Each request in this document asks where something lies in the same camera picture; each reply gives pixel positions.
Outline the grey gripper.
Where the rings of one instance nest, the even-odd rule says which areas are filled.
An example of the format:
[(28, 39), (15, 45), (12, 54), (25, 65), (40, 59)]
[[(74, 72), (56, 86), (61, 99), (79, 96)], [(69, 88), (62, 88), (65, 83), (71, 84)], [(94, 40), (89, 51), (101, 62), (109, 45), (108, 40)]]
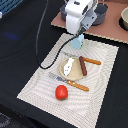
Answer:
[(80, 34), (88, 30), (93, 22), (96, 20), (96, 18), (97, 15), (95, 12), (87, 13), (84, 19), (81, 21)]

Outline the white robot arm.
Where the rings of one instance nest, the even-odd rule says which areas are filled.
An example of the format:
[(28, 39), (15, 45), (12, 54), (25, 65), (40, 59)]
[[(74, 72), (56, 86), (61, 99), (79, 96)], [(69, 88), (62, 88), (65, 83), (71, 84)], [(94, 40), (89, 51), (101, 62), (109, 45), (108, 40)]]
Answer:
[(98, 0), (69, 0), (66, 4), (66, 29), (77, 34), (81, 28), (87, 30), (96, 20)]

